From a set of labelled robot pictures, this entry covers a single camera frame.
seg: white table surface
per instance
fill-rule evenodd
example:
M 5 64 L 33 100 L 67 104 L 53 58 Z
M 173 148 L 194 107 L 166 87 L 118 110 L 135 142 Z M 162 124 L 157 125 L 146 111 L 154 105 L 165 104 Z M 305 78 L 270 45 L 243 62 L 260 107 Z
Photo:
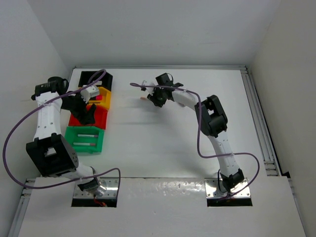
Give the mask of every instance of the white table surface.
M 74 69 L 69 90 L 78 88 L 81 71 Z M 217 159 L 202 159 L 197 154 L 197 118 L 189 108 L 167 101 L 163 108 L 155 107 L 147 96 L 130 82 L 155 80 L 168 72 L 175 82 L 200 94 L 204 99 L 217 95 L 228 117 L 228 135 L 234 152 L 251 152 L 263 166 L 262 154 L 251 116 L 247 96 L 238 70 L 205 69 L 108 69 L 113 75 L 111 108 L 108 113 L 103 150 L 99 155 L 79 154 L 82 163 L 98 172 L 113 167 L 123 177 L 211 177 L 217 172 Z M 62 112 L 62 132 L 70 113 Z M 201 134 L 201 151 L 215 154 L 209 140 Z M 245 176 L 253 177 L 256 162 L 252 157 L 239 156 L 237 162 Z
M 240 71 L 109 69 L 114 76 L 103 151 L 80 156 L 97 171 L 119 167 L 123 178 L 117 208 L 71 207 L 74 183 L 33 190 L 19 237 L 303 237 L 304 230 L 286 177 L 267 177 Z M 71 90 L 81 69 L 75 69 Z M 196 152 L 197 119 L 188 108 L 167 102 L 161 109 L 131 81 L 169 72 L 175 82 L 201 96 L 216 94 L 228 116 L 234 152 L 258 156 L 262 169 L 250 186 L 253 206 L 207 207 L 201 177 L 214 176 L 218 162 Z M 65 130 L 69 113 L 63 113 Z M 202 152 L 214 154 L 202 139 Z M 256 170 L 252 158 L 237 158 L 245 176 Z M 37 178 L 36 186 L 64 181 Z M 179 187 L 178 182 L 187 182 Z
M 36 186 L 66 179 L 37 178 Z M 179 187 L 179 181 L 187 185 Z M 199 178 L 122 179 L 117 208 L 71 207 L 74 183 L 33 190 L 19 237 L 304 237 L 286 177 L 263 177 L 253 206 L 207 207 Z

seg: metal mounting plate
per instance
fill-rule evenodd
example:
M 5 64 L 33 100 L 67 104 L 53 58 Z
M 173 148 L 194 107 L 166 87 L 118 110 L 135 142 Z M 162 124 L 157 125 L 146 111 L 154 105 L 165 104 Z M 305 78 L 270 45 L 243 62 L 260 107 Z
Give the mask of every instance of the metal mounting plate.
M 232 193 L 238 192 L 243 187 L 245 187 L 247 184 L 248 184 L 248 180 L 244 179 L 244 181 L 242 183 L 237 184 L 234 189 L 231 189 L 231 192 Z M 222 179 L 220 179 L 220 185 L 221 185 L 221 188 L 223 188 Z M 206 198 L 207 199 L 219 199 L 219 198 L 225 197 L 227 195 L 227 193 L 222 193 L 221 191 L 219 191 L 218 184 L 217 184 L 217 178 L 205 179 L 205 191 L 206 191 Z M 245 188 L 240 193 L 234 195 L 234 197 L 232 199 L 238 199 L 238 198 L 251 198 L 249 187 Z
M 106 192 L 102 197 L 98 199 L 114 199 L 118 193 L 118 178 L 108 178 L 108 177 L 100 177 L 100 183 L 102 186 L 106 187 Z M 73 199 L 93 199 L 93 195 L 86 192 L 81 191 L 80 188 L 76 185 L 74 190 Z

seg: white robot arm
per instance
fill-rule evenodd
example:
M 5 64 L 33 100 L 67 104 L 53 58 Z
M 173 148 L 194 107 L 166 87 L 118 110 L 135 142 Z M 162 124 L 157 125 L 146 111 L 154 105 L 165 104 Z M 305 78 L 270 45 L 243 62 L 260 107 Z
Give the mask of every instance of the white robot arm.
M 172 87 L 183 86 L 180 83 L 173 84 L 167 73 L 156 77 L 158 85 Z M 153 82 L 143 81 L 143 86 L 153 86 Z M 172 100 L 184 107 L 189 107 L 198 115 L 198 99 L 186 92 L 179 90 L 170 90 L 164 88 L 142 87 L 142 90 L 149 92 L 147 98 L 155 106 L 162 107 L 167 100 Z M 217 96 L 212 95 L 202 102 L 202 124 L 201 131 L 210 140 L 217 155 L 231 154 L 229 156 L 219 157 L 220 173 L 223 179 L 224 188 L 230 192 L 238 183 L 244 180 L 242 170 L 237 164 L 232 153 L 227 135 L 227 117 Z
M 65 94 L 68 85 L 65 79 L 50 78 L 47 83 L 35 87 L 32 99 L 40 106 Z M 86 105 L 91 97 L 97 95 L 99 89 L 90 86 L 81 93 L 59 98 L 39 110 L 37 130 L 33 142 L 26 144 L 26 151 L 42 176 L 75 179 L 95 174 L 92 167 L 79 162 L 76 151 L 61 135 L 60 111 L 70 110 L 82 124 L 94 123 L 95 106 L 91 106 L 87 111 Z M 106 191 L 97 178 L 80 179 L 76 184 L 82 191 L 90 192 L 97 197 L 102 196 Z

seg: red wire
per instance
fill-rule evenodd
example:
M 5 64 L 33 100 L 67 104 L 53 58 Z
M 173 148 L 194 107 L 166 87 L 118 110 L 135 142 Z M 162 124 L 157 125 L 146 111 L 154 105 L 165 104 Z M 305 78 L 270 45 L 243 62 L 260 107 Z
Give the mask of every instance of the red wire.
M 100 206 L 106 206 L 106 204 L 105 204 L 104 202 L 100 202 L 100 201 L 98 201 L 96 198 L 94 198 L 93 201 L 94 201 L 96 204 L 99 204 Z

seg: plastic storage bin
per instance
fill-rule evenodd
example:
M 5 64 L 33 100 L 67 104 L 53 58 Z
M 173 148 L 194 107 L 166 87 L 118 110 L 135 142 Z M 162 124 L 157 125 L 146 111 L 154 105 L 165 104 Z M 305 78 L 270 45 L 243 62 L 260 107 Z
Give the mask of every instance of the plastic storage bin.
M 73 115 L 70 115 L 68 126 L 95 126 L 100 129 L 106 129 L 107 127 L 107 117 L 108 111 L 102 107 L 101 105 L 96 105 L 97 108 L 94 112 L 94 124 L 82 125 Z
M 88 80 L 90 77 L 97 71 L 84 71 L 81 72 L 80 81 L 78 87 L 83 87 L 83 85 L 87 85 Z M 95 79 L 97 79 L 99 76 L 102 75 L 102 72 L 95 76 Z M 112 80 L 113 76 L 109 73 L 106 73 L 104 77 L 97 82 L 96 86 L 102 86 L 109 91 L 112 91 Z
M 75 149 L 76 152 L 82 153 L 100 153 L 102 152 L 104 130 L 95 126 L 72 127 L 66 129 L 65 139 Z
M 101 105 L 107 110 L 109 110 L 111 104 L 111 92 L 104 87 L 98 88 L 100 90 L 100 95 L 102 96 L 102 98 L 100 100 L 89 100 L 89 104 Z

